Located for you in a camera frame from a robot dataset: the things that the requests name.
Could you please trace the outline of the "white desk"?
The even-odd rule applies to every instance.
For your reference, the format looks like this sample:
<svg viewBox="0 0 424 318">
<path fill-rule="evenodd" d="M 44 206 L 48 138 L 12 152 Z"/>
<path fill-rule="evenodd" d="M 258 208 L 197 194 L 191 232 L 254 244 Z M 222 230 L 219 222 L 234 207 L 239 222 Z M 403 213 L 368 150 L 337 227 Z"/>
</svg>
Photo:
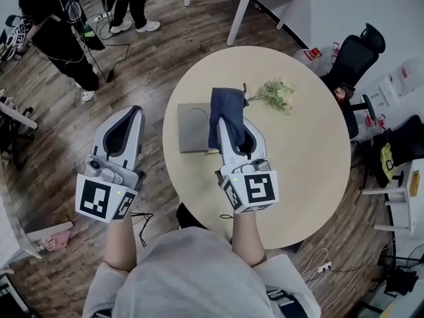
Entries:
<svg viewBox="0 0 424 318">
<path fill-rule="evenodd" d="M 28 256 L 41 258 L 16 216 L 0 164 L 0 276 L 14 274 L 10 264 Z"/>
</svg>

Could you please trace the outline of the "black mesh office chair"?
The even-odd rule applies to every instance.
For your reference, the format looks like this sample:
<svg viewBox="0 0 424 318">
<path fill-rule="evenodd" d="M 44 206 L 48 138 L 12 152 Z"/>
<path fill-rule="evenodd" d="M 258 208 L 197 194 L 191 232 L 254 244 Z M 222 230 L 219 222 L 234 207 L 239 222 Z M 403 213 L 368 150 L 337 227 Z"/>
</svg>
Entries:
<svg viewBox="0 0 424 318">
<path fill-rule="evenodd" d="M 343 41 L 335 62 L 328 74 L 320 79 L 334 95 L 334 90 L 341 85 L 355 88 L 363 75 L 377 62 L 380 54 L 384 53 L 386 42 L 383 35 L 371 24 L 367 23 L 359 36 L 350 35 Z M 358 123 L 354 116 L 356 111 L 367 110 L 372 119 L 375 119 L 373 106 L 367 95 L 363 95 L 363 102 L 351 104 L 350 100 L 339 103 L 343 114 L 349 138 L 359 134 Z"/>
</svg>

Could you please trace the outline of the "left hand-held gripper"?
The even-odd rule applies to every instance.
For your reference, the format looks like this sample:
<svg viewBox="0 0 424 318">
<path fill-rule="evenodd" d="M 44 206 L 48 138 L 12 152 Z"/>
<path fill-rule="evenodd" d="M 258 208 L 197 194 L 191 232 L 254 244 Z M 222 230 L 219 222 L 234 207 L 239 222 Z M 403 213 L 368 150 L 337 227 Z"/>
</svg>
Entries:
<svg viewBox="0 0 424 318">
<path fill-rule="evenodd" d="M 127 217 L 142 189 L 144 172 L 131 170 L 141 153 L 144 129 L 140 106 L 112 114 L 97 128 L 92 154 L 86 158 L 83 174 L 77 175 L 77 213 L 104 223 Z"/>
</svg>

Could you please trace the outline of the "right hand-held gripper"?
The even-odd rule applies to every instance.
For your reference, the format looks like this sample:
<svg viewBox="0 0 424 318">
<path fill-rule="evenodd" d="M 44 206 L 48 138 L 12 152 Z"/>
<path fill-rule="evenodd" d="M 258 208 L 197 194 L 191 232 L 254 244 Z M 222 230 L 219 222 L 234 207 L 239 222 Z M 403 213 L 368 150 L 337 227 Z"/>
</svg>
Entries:
<svg viewBox="0 0 424 318">
<path fill-rule="evenodd" d="M 244 120 L 244 151 L 234 143 L 223 118 L 219 119 L 219 144 L 224 166 L 217 171 L 219 187 L 235 214 L 261 211 L 279 202 L 278 175 L 272 170 L 264 136 Z"/>
</svg>

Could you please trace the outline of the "dark blue cloth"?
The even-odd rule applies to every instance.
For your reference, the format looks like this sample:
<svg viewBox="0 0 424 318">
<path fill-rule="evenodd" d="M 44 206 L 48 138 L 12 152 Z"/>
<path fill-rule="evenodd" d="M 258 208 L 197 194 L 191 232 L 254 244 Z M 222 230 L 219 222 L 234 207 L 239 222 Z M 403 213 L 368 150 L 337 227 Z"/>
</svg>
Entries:
<svg viewBox="0 0 424 318">
<path fill-rule="evenodd" d="M 244 92 L 229 87 L 214 87 L 211 93 L 209 118 L 209 148 L 218 149 L 218 124 L 222 118 L 229 125 L 228 132 L 237 146 L 244 143 L 243 110 L 248 106 Z"/>
</svg>

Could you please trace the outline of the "black chair with bags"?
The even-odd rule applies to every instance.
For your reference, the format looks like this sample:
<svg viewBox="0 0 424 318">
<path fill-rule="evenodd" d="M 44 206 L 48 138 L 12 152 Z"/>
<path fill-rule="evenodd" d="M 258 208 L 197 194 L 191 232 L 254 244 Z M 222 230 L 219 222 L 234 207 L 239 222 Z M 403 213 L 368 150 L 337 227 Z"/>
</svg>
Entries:
<svg viewBox="0 0 424 318">
<path fill-rule="evenodd" d="M 406 162 L 424 158 L 424 123 L 421 118 L 413 115 L 395 130 L 388 129 L 373 138 L 370 171 L 380 187 L 390 183 L 380 161 L 380 151 L 387 142 L 391 145 L 394 171 Z"/>
</svg>

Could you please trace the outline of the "artificial flower sprig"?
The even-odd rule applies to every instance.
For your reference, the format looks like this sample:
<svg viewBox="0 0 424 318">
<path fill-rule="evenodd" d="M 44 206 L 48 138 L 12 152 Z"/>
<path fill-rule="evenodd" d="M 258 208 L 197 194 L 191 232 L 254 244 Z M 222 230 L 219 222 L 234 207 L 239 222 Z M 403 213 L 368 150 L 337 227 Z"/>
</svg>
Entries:
<svg viewBox="0 0 424 318">
<path fill-rule="evenodd" d="M 280 78 L 271 79 L 261 85 L 257 92 L 253 94 L 248 87 L 248 97 L 250 101 L 265 101 L 271 108 L 289 115 L 293 109 L 293 98 L 297 89 Z"/>
</svg>

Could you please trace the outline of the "person's left forearm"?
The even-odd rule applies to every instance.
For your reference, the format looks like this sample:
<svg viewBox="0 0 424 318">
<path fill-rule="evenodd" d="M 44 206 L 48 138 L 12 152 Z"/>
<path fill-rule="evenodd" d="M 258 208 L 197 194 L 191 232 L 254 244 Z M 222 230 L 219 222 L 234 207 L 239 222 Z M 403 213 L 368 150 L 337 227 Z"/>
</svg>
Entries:
<svg viewBox="0 0 424 318">
<path fill-rule="evenodd" d="M 111 221 L 107 225 L 105 263 L 125 272 L 136 267 L 136 242 L 130 214 L 121 222 Z"/>
</svg>

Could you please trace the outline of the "yellow-green vest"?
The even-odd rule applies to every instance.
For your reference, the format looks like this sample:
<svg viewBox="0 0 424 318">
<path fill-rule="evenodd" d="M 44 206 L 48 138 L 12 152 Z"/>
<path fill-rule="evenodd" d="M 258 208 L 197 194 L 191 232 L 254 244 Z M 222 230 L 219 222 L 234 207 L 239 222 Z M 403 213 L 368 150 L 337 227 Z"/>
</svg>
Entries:
<svg viewBox="0 0 424 318">
<path fill-rule="evenodd" d="M 387 177 L 388 181 L 392 181 L 394 177 L 394 160 L 392 157 L 391 145 L 386 143 L 380 151 L 380 161 L 382 164 L 382 170 Z"/>
</svg>

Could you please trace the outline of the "small brown bag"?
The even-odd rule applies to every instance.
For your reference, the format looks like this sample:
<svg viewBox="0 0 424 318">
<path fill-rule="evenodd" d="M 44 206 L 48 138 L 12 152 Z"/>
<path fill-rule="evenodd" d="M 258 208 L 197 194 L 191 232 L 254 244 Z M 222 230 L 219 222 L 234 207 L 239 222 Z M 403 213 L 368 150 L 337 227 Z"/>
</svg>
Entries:
<svg viewBox="0 0 424 318">
<path fill-rule="evenodd" d="M 341 85 L 334 90 L 334 95 L 339 103 L 350 100 L 355 92 L 355 88 L 349 85 Z"/>
</svg>

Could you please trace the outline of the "person's grey shirt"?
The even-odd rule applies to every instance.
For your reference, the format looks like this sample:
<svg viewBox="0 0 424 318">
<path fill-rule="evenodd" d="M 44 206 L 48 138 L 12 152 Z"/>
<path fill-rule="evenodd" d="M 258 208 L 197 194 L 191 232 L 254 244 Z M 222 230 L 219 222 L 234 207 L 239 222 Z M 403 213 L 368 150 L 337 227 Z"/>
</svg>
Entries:
<svg viewBox="0 0 424 318">
<path fill-rule="evenodd" d="M 211 231 L 190 227 L 154 239 L 131 272 L 98 267 L 83 318 L 320 318 L 290 259 L 255 267 Z"/>
</svg>

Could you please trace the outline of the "pink bag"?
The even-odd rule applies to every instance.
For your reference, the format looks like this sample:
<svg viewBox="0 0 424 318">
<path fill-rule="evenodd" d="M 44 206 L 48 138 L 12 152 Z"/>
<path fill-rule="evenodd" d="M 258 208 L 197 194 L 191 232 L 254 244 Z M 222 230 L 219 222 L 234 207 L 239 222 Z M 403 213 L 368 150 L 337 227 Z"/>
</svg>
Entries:
<svg viewBox="0 0 424 318">
<path fill-rule="evenodd" d="M 60 250 L 67 247 L 70 235 L 70 229 L 55 233 L 44 239 L 42 244 L 47 251 Z"/>
</svg>

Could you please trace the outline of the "black pedestal fan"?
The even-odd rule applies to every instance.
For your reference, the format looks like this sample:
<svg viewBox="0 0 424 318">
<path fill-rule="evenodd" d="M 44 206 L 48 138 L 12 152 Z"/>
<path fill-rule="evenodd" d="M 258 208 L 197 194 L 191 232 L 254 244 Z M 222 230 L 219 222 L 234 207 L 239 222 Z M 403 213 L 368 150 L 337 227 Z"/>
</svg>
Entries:
<svg viewBox="0 0 424 318">
<path fill-rule="evenodd" d="M 417 273 L 424 272 L 424 244 L 417 246 L 407 258 L 407 269 Z"/>
</svg>

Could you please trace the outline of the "wooden board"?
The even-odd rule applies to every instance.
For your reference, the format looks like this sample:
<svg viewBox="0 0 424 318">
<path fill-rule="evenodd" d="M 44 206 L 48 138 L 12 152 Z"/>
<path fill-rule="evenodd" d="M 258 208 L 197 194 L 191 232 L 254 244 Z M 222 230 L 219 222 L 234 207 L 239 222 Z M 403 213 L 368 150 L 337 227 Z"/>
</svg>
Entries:
<svg viewBox="0 0 424 318">
<path fill-rule="evenodd" d="M 47 228 L 39 230 L 39 231 L 27 233 L 26 236 L 28 237 L 29 241 L 31 241 L 31 242 L 35 242 L 35 241 L 38 241 L 38 240 L 46 240 L 47 238 L 49 238 L 49 237 L 51 237 L 55 234 L 70 230 L 73 227 L 74 227 L 74 224 L 71 221 L 68 221 L 68 222 L 65 222 L 65 223 L 62 223 L 62 224 L 59 224 L 59 225 L 47 227 Z"/>
</svg>

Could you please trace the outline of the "clear plastic water jug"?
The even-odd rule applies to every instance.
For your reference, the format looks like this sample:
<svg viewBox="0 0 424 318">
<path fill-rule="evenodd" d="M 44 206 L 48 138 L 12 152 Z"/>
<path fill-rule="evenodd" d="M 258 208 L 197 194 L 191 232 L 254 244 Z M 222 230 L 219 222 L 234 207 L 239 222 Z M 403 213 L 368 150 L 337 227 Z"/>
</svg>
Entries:
<svg viewBox="0 0 424 318">
<path fill-rule="evenodd" d="M 375 119 L 372 119 L 370 115 L 367 115 L 365 117 L 365 125 L 366 138 L 373 138 L 386 131 L 386 116 L 381 113 Z"/>
<path fill-rule="evenodd" d="M 396 69 L 396 78 L 406 93 L 424 85 L 424 59 L 411 58 L 402 62 Z"/>
<path fill-rule="evenodd" d="M 328 74 L 333 66 L 331 51 L 327 48 L 300 49 L 293 58 L 308 67 L 317 76 Z"/>
</svg>

